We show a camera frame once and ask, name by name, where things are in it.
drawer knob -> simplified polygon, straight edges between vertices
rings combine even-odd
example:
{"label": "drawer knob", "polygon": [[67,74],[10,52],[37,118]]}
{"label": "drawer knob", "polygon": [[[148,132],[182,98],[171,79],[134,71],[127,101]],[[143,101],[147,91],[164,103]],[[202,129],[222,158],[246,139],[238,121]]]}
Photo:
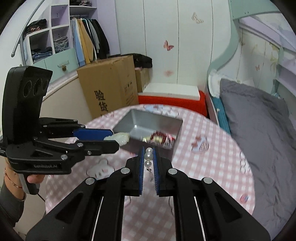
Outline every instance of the drawer knob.
{"label": "drawer knob", "polygon": [[67,66],[66,66],[66,65],[68,65],[68,64],[70,64],[70,63],[69,63],[69,60],[68,60],[66,63],[59,64],[58,67],[59,67],[59,68],[62,68],[62,71],[63,71],[63,72],[66,72],[66,71],[67,71]]}

gray blanket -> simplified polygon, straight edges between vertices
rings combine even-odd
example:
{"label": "gray blanket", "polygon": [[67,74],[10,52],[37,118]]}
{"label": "gray blanket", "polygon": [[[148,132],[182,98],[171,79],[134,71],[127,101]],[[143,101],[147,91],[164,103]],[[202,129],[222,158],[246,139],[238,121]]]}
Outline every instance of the gray blanket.
{"label": "gray blanket", "polygon": [[253,172],[253,217],[272,240],[296,208],[296,132],[287,105],[264,91],[224,79],[220,97],[232,138]]}

pearl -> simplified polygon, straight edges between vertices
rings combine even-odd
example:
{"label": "pearl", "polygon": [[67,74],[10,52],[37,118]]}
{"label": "pearl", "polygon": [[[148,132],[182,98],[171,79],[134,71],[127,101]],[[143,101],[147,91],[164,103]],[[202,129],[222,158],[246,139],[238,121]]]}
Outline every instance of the pearl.
{"label": "pearl", "polygon": [[147,160],[147,161],[153,160],[153,154],[150,153],[150,152],[146,152],[145,155],[144,155],[144,159]]}
{"label": "pearl", "polygon": [[148,148],[146,149],[146,152],[151,152],[151,153],[153,153],[153,149],[152,149],[151,147],[148,147]]}
{"label": "pearl", "polygon": [[145,161],[144,166],[145,167],[151,167],[152,166],[152,162],[151,161]]}

mint green drawer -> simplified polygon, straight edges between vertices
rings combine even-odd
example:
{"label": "mint green drawer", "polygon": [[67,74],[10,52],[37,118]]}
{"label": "mint green drawer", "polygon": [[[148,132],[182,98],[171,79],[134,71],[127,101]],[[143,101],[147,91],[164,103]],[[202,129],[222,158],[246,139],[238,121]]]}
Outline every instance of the mint green drawer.
{"label": "mint green drawer", "polygon": [[53,54],[44,61],[46,68],[53,71],[51,83],[78,68],[77,56],[73,48]]}
{"label": "mint green drawer", "polygon": [[33,64],[33,66],[39,67],[39,68],[42,68],[42,69],[46,69],[46,65],[45,65],[44,59],[42,59],[42,60],[38,61],[37,63]]}

yellow sweater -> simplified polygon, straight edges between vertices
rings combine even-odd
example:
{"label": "yellow sweater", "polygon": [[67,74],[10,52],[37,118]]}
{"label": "yellow sweater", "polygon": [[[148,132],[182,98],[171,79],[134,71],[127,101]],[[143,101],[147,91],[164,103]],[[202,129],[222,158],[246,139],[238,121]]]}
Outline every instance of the yellow sweater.
{"label": "yellow sweater", "polygon": [[83,25],[83,22],[81,19],[77,19],[78,27],[79,27],[79,33],[80,33],[80,38],[81,38],[81,45],[82,45],[82,50],[85,58],[85,63],[89,64],[90,61],[94,60],[94,45],[91,41],[91,38],[87,34],[87,31]]}

